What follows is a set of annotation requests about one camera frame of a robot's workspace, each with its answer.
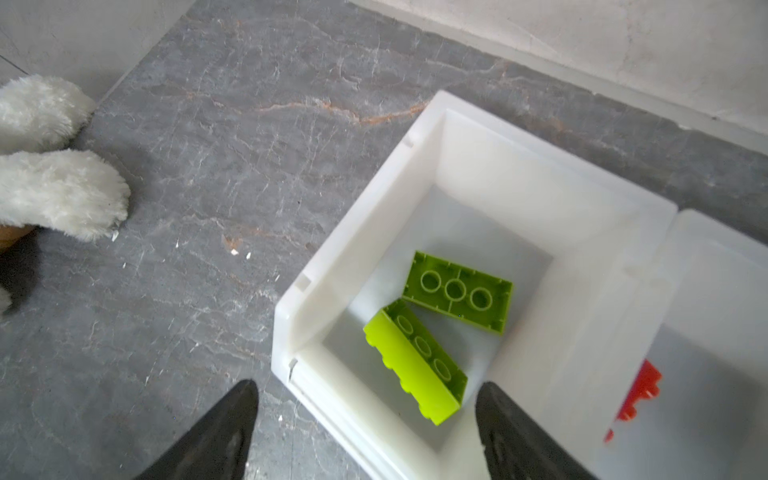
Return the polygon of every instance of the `storage bin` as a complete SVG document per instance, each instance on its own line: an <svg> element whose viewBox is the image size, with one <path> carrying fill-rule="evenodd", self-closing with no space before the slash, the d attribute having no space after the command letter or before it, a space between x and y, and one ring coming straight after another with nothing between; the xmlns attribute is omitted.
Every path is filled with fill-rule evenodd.
<svg viewBox="0 0 768 480"><path fill-rule="evenodd" d="M611 365L591 380L596 409L624 396L645 357L664 376L660 395L614 424L590 463L599 478L768 476L768 248L680 213L607 352Z"/></svg>
<svg viewBox="0 0 768 480"><path fill-rule="evenodd" d="M485 380L605 480L628 478L621 465L639 457L627 444L654 436L639 427L650 416L645 406L631 424L613 426L611 444L603 439L642 359L659 357L667 376L654 402L673 412L660 400L677 376L664 371L663 355L683 342L693 362L721 341L714 313L706 316L713 334L703 339L693 335L696 319L665 317L684 309L673 302L687 285L687 263L676 255L692 254L682 244L698 237L685 226L702 218L676 216L670 201L439 92L278 302L273 372L373 478L487 478L473 408ZM362 330L399 297L416 250L515 284L503 337L414 308L468 377L462 409L439 426L419 414ZM681 302L707 300L696 295ZM766 345L761 319L749 325ZM741 337L732 337L723 351L735 355ZM757 351L760 341L748 340ZM766 355L743 367L768 366Z"/></svg>

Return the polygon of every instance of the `marble tile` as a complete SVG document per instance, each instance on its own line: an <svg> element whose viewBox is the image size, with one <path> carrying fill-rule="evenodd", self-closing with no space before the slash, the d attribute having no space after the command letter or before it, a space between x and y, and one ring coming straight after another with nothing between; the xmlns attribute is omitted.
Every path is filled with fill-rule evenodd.
<svg viewBox="0 0 768 480"><path fill-rule="evenodd" d="M16 68L11 62L0 58L0 86L6 82L22 76L24 72Z"/></svg>
<svg viewBox="0 0 768 480"><path fill-rule="evenodd" d="M119 236L0 259L0 476L131 478L254 378L247 478L367 478L271 376L273 308L439 89L768 239L761 155L337 0L200 0L75 143Z"/></svg>
<svg viewBox="0 0 768 480"><path fill-rule="evenodd" d="M193 3L4 0L0 55L29 73L73 81L99 101Z"/></svg>
<svg viewBox="0 0 768 480"><path fill-rule="evenodd" d="M560 78L619 100L641 92L683 118L768 134L768 5L760 0L353 2L512 60L551 62Z"/></svg>

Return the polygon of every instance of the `green lego brick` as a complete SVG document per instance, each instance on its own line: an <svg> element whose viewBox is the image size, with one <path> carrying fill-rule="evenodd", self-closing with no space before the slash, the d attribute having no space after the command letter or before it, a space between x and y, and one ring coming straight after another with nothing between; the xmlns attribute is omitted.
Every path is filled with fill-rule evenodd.
<svg viewBox="0 0 768 480"><path fill-rule="evenodd" d="M501 335L513 288L507 280L417 251L402 298Z"/></svg>
<svg viewBox="0 0 768 480"><path fill-rule="evenodd" d="M379 310L364 330L384 365L400 378L402 389L419 403L422 415L440 425L461 408L467 375L402 299Z"/></svg>

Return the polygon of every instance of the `lego stud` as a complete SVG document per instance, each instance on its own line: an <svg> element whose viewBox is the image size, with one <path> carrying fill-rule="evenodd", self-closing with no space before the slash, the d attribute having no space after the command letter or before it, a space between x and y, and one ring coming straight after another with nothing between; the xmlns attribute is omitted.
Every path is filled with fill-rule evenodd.
<svg viewBox="0 0 768 480"><path fill-rule="evenodd" d="M432 362L432 366L435 367L435 372L438 374L438 376L442 379L443 382L451 381L451 371L448 370L448 367L445 366L445 364L442 362L441 359L435 359L435 361Z"/></svg>
<svg viewBox="0 0 768 480"><path fill-rule="evenodd" d="M429 344L422 337L414 337L413 345L415 345L416 349L419 351L419 353L422 354L424 358L428 359L430 356L432 356L432 349L429 348Z"/></svg>
<svg viewBox="0 0 768 480"><path fill-rule="evenodd" d="M469 294L469 305L479 312L485 312L492 304L493 297L488 289L479 286Z"/></svg>
<svg viewBox="0 0 768 480"><path fill-rule="evenodd" d="M442 279L439 273L434 270L427 270L422 273L421 284L425 292L434 293L442 285Z"/></svg>
<svg viewBox="0 0 768 480"><path fill-rule="evenodd" d="M445 282L445 298L452 302L461 302L467 294L467 286L458 278Z"/></svg>
<svg viewBox="0 0 768 480"><path fill-rule="evenodd" d="M407 318L402 315L398 315L395 320L397 321L397 325L400 327L403 333L406 335L413 333L413 325L411 325Z"/></svg>

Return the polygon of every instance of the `lego brick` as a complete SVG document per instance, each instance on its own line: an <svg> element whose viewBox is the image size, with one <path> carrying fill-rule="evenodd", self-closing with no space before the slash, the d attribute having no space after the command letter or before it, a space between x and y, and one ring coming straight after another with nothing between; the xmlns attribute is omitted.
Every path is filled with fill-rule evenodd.
<svg viewBox="0 0 768 480"><path fill-rule="evenodd" d="M616 415L616 420L622 422L629 422L637 416L637 408L635 404L640 400L655 399L659 396L659 386L657 385L662 379L661 372L659 372L653 363L643 360L643 365L640 367L640 372L637 373L637 377L632 383L632 388L627 394L627 398L624 399L624 404L621 405L619 414ZM605 436L605 442L610 442L614 437L614 431L608 430L608 434Z"/></svg>
<svg viewBox="0 0 768 480"><path fill-rule="evenodd" d="M417 251L402 298L501 335L513 288L507 280Z"/></svg>
<svg viewBox="0 0 768 480"><path fill-rule="evenodd" d="M403 300L379 310L364 330L422 415L440 425L461 408L467 376Z"/></svg>

